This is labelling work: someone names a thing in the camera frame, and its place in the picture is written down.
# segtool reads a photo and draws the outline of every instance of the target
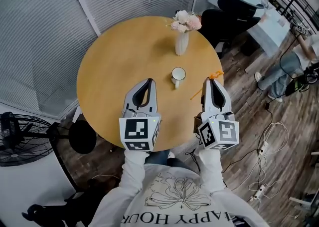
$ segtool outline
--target round wooden table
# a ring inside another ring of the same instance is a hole
[[[194,137],[194,116],[201,112],[201,97],[190,98],[222,67],[214,48],[197,31],[190,32],[186,53],[177,56],[178,32],[170,29],[171,21],[145,16],[121,22],[103,33],[82,60],[77,77],[81,110],[91,127],[114,145],[123,147],[119,118],[125,95],[147,78],[156,82],[162,119],[154,151],[179,146]],[[175,67],[186,71],[177,90],[170,80]],[[223,84],[223,76],[218,81]]]

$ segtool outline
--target sneaker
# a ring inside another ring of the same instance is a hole
[[[255,80],[256,80],[257,82],[259,82],[260,79],[262,78],[262,75],[261,75],[260,72],[256,72],[255,75],[254,75],[254,77],[255,77]]]
[[[174,158],[175,158],[175,154],[172,152],[169,152],[168,159],[174,159]]]
[[[270,94],[268,94],[268,97],[271,98],[272,100],[276,100],[276,101],[278,101],[278,102],[280,102],[280,103],[283,102],[283,99],[282,99],[281,97],[279,97],[279,98],[274,98],[274,97],[271,96]]]

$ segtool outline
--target jeans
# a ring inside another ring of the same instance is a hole
[[[279,63],[272,66],[258,82],[258,88],[261,90],[265,90],[271,86],[269,95],[274,98],[280,98],[286,92],[287,79],[289,78],[286,73],[290,76],[303,74],[299,58],[293,51],[285,54],[280,63],[281,67]]]
[[[151,153],[145,160],[145,164],[159,164],[170,167],[180,167],[188,170],[192,169],[179,159],[168,159],[169,150]]]

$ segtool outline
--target flower vase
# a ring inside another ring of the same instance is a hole
[[[179,33],[175,44],[176,55],[181,56],[185,53],[188,46],[188,32]]]

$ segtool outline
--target white mug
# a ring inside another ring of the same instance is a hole
[[[171,81],[175,84],[175,89],[178,89],[179,84],[185,79],[186,72],[181,67],[175,67],[171,72]]]

